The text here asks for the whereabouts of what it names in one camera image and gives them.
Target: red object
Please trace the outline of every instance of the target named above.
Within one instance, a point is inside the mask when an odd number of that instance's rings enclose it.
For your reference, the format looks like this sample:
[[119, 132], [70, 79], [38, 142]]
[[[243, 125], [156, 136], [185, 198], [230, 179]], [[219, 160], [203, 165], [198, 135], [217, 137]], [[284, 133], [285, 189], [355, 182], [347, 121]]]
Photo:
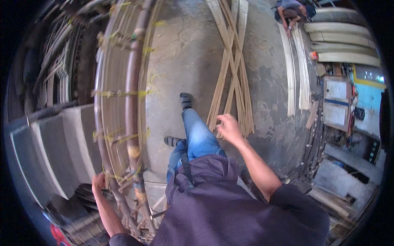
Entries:
[[59, 230], [59, 228], [57, 228], [56, 226], [54, 226], [52, 223], [50, 224], [50, 232], [52, 232], [52, 236], [56, 239], [58, 246], [60, 246], [60, 243], [62, 242], [63, 244], [67, 245], [67, 246], [71, 246], [66, 238], [64, 237], [64, 235], [61, 233], [61, 231]]
[[319, 55], [316, 51], [311, 51], [309, 53], [310, 57], [312, 58], [312, 60], [317, 61], [319, 59]]

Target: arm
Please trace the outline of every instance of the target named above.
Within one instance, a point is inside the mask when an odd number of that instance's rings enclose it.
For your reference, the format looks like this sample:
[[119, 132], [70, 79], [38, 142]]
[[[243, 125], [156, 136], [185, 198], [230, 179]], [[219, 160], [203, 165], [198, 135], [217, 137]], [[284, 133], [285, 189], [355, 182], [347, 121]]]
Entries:
[[297, 21], [300, 21], [301, 17], [297, 16], [296, 18], [293, 18], [292, 21], [289, 23], [289, 27], [292, 29], [294, 25], [296, 24]]
[[283, 16], [283, 10], [284, 10], [283, 7], [279, 6], [276, 9], [278, 10], [279, 16], [281, 17], [281, 20], [283, 22], [282, 25], [283, 25], [284, 29], [287, 30], [287, 22], [286, 22], [286, 19]]
[[101, 189], [105, 186], [105, 174], [100, 173], [93, 177], [92, 180], [92, 191], [95, 196], [98, 212], [100, 213], [102, 224], [105, 230], [113, 237], [118, 233], [128, 234], [127, 230], [123, 227], [121, 220], [115, 213], [115, 210], [105, 200], [105, 197], [101, 193]]
[[304, 5], [299, 7], [303, 16], [307, 17], [307, 8]]
[[241, 153], [253, 182], [269, 201], [274, 191], [282, 185], [281, 181], [242, 137], [239, 124], [233, 116], [224, 114], [217, 119], [223, 123], [222, 126], [217, 125], [217, 131]]

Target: hand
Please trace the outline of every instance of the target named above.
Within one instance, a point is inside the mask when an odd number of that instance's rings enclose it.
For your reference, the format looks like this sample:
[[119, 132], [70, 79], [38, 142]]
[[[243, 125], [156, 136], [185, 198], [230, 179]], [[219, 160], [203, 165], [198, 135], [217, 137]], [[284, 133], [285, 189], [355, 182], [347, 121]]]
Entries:
[[101, 191], [105, 187], [105, 174], [103, 172], [95, 175], [92, 179], [92, 191]]
[[223, 135], [225, 140], [227, 140], [234, 146], [237, 146], [240, 143], [244, 142], [241, 134], [240, 125], [232, 115], [219, 115], [217, 119], [220, 120], [223, 125], [217, 125], [216, 129], [221, 135]]
[[286, 35], [287, 35], [288, 38], [292, 37], [291, 29], [287, 29], [286, 30]]

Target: wooden board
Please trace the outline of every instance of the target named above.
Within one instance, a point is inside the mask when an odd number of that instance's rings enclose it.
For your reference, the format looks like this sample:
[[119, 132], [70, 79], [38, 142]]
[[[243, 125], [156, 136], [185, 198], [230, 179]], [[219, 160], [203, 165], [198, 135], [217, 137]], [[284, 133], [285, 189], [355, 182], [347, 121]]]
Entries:
[[354, 52], [321, 52], [319, 62], [347, 62], [380, 67], [378, 58]]
[[336, 43], [315, 43], [311, 45], [312, 50], [320, 52], [354, 52], [377, 57], [375, 49], [353, 44], [336, 44]]
[[309, 33], [309, 36], [310, 39], [315, 42], [357, 44], [376, 49], [376, 45], [373, 41], [356, 34], [316, 31]]
[[339, 22], [315, 22], [315, 23], [305, 23], [305, 31], [316, 32], [316, 31], [329, 31], [329, 32], [339, 32], [339, 33], [356, 33], [365, 38], [372, 39], [371, 33], [367, 28], [349, 24], [349, 23], [339, 23]]
[[315, 122], [315, 116], [316, 116], [316, 112], [318, 110], [318, 106], [319, 106], [319, 101], [314, 101], [312, 104], [312, 107], [310, 108], [310, 114], [308, 117], [307, 124], [305, 125], [306, 129], [310, 129], [313, 122]]

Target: orange object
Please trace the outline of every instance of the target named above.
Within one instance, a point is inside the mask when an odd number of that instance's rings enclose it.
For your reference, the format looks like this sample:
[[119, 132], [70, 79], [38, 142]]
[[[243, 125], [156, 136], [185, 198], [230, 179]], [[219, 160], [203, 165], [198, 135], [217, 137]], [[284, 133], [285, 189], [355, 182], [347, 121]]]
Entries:
[[312, 58], [312, 60], [317, 61], [319, 59], [319, 55], [316, 51], [311, 51], [309, 53], [310, 57]]

